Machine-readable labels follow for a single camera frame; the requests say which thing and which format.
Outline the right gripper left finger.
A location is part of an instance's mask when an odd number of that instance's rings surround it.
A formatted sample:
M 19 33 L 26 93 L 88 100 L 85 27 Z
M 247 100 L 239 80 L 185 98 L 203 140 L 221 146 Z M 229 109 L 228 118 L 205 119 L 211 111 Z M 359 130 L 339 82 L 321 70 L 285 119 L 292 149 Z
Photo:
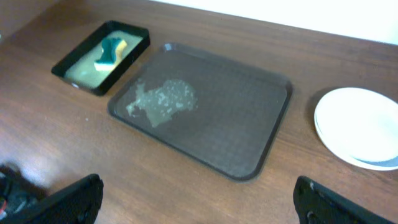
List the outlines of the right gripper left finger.
M 103 200 L 103 181 L 90 174 L 43 200 L 7 216 L 5 224 L 94 224 Z

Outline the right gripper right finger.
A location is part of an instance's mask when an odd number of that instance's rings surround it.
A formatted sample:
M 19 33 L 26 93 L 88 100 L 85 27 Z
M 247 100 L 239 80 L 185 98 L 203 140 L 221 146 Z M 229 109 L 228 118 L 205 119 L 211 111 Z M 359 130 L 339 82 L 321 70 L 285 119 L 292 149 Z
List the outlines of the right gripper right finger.
M 393 224 L 303 175 L 296 181 L 293 201 L 300 224 Z

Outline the white plate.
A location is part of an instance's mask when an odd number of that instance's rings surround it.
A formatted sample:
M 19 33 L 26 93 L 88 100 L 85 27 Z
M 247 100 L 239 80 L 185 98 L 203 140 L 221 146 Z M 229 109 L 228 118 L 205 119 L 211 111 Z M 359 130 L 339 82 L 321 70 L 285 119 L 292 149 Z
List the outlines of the white plate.
M 386 161 L 397 156 L 397 102 L 364 88 L 338 88 L 315 107 L 327 139 L 352 157 Z
M 339 146 L 336 142 L 333 142 L 330 139 L 327 139 L 326 135 L 322 133 L 320 125 L 318 124 L 317 115 L 313 115 L 314 127 L 317 132 L 317 135 L 321 142 L 325 145 L 325 147 L 332 152 L 336 157 L 340 158 L 342 161 L 345 161 L 353 166 L 360 167 L 363 169 L 369 170 L 377 170 L 377 171 L 392 171 L 397 170 L 397 167 L 381 167 L 375 166 L 371 164 L 367 164 L 359 161 L 359 159 L 352 157 L 347 152 L 343 152 L 343 148 Z

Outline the green and yellow sponge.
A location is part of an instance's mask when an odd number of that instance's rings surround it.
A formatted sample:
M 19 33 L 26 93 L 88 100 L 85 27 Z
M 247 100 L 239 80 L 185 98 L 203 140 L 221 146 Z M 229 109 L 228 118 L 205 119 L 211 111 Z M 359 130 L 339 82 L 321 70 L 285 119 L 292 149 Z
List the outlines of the green and yellow sponge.
M 102 55 L 95 60 L 97 71 L 112 71 L 122 60 L 122 54 L 127 47 L 127 42 L 122 38 L 105 38 L 101 43 Z

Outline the light grey plate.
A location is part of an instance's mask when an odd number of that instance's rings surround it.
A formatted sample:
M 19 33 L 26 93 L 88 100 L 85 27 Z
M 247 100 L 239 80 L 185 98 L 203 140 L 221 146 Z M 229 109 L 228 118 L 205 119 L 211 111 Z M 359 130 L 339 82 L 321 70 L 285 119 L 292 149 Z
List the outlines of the light grey plate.
M 381 166 L 381 167 L 397 167 L 398 165 L 398 157 L 394 157 L 392 159 L 386 160 L 386 161 L 365 161 L 365 160 L 359 160 L 361 162 L 375 165 L 375 166 Z

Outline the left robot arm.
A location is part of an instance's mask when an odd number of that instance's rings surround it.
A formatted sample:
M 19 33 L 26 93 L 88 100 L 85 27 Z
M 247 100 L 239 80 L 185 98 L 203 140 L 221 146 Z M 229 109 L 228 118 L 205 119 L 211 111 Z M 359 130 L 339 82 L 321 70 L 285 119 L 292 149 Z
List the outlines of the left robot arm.
M 45 197 L 45 189 L 26 179 L 18 166 L 1 164 L 1 222 Z

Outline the brown plastic serving tray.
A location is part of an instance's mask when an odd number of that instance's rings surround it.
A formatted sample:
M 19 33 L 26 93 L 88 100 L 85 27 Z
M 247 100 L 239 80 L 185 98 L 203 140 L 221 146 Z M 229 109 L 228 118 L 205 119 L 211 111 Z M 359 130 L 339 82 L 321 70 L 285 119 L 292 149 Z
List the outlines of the brown plastic serving tray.
M 166 43 L 110 99 L 108 112 L 226 178 L 247 182 L 261 173 L 292 93 L 281 74 Z

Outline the small black soapy tray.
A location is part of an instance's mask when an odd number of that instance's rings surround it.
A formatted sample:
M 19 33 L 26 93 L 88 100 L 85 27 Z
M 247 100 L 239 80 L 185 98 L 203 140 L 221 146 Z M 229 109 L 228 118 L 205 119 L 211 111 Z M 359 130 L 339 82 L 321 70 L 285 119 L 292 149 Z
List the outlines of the small black soapy tray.
M 127 42 L 121 62 L 112 71 L 97 71 L 94 62 L 102 55 L 103 39 L 117 37 Z M 118 21 L 107 21 L 55 64 L 51 72 L 75 88 L 102 96 L 149 46 L 148 29 Z

